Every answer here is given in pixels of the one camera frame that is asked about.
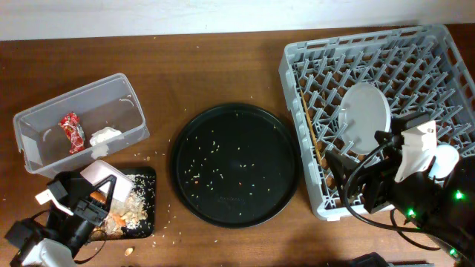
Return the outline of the pink bowl with food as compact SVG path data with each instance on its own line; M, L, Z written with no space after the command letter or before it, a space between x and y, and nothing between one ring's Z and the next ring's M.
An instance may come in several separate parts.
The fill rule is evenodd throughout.
M80 174L93 186L100 185L99 190L104 193L109 192L109 188L113 183L112 180L115 179L112 197L120 202L126 201L134 186L133 182L123 172L102 160L91 163L80 171Z

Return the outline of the white tissue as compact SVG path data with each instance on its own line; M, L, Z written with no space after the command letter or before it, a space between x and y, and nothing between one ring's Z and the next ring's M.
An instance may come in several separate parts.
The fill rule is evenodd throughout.
M100 157L104 157L108 155L108 145L105 143L109 139L113 139L116 136L120 136L122 134L121 131L116 130L111 127L105 127L102 130L99 130L92 134L90 139L90 145L93 148L91 157L93 159L98 159Z

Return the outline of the red snack wrapper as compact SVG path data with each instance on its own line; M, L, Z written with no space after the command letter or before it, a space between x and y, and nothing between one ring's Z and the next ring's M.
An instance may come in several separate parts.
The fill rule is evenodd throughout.
M80 118L74 112L68 113L59 122L60 128L71 142L70 154L76 154L85 149L85 134L79 123Z

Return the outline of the pale blue plate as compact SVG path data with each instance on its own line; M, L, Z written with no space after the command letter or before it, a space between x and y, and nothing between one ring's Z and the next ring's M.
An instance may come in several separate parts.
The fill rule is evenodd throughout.
M346 145L355 154L368 154L379 144L376 131L390 130L391 112L384 94L374 85L361 82L353 85L344 94L338 115L338 126L347 127L341 135Z

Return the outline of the light blue cup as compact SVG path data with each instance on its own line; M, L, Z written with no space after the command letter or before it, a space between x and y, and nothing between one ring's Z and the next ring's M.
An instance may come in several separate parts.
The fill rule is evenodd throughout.
M451 145L438 145L435 153L435 161L430 170L429 177L444 179L455 168L459 161L459 152Z

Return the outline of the wooden chopstick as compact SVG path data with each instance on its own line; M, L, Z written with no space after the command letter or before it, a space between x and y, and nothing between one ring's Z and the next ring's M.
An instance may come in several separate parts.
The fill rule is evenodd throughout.
M302 105L304 107L305 117L306 117L307 125L308 125L308 128L309 128L309 132L310 132L310 136L311 136L311 140L312 140L312 144L313 144L313 147L314 147L314 151L315 151L315 155L316 155L318 164L323 169L325 169L326 165L322 161L320 151L318 149L318 142L317 142L317 139L316 139L316 136L315 136L315 132L313 130L312 121L311 121L310 116L309 116L309 109L307 107L307 103L305 102L305 98L304 98L304 93L302 91L300 91L299 93L300 93Z

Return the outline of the orange carrot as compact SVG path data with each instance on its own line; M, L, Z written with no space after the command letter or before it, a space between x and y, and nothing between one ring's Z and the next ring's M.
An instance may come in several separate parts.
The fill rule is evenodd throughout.
M106 196L103 193L100 193L98 191L95 191L90 194L90 196L94 199L99 201L102 204L106 204ZM114 200L112 200L110 209L108 212L107 217L104 219L103 225L106 226L111 226L113 228L120 228L120 227L125 227L126 222L122 218L122 215L120 211L118 210L119 206L115 203Z

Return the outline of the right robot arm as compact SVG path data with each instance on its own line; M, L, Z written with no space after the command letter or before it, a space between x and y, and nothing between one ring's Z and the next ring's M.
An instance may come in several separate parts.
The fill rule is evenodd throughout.
M436 249L443 250L457 266L474 265L474 158L455 164L442 185L428 171L414 171L401 182L395 180L402 166L402 135L377 131L378 146L360 162L329 151L327 164L335 179L341 203L358 220L406 237L425 234ZM356 197L364 199L364 209L373 214L391 205L406 223L385 224L370 220L352 207Z

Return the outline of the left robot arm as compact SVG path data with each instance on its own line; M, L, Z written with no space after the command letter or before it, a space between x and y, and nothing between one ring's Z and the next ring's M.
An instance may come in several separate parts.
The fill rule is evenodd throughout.
M5 239L19 250L11 266L79 266L92 258L75 256L90 237L107 234L99 227L111 209L117 177L109 175L97 185L71 172L58 174L39 194L49 209L17 221Z

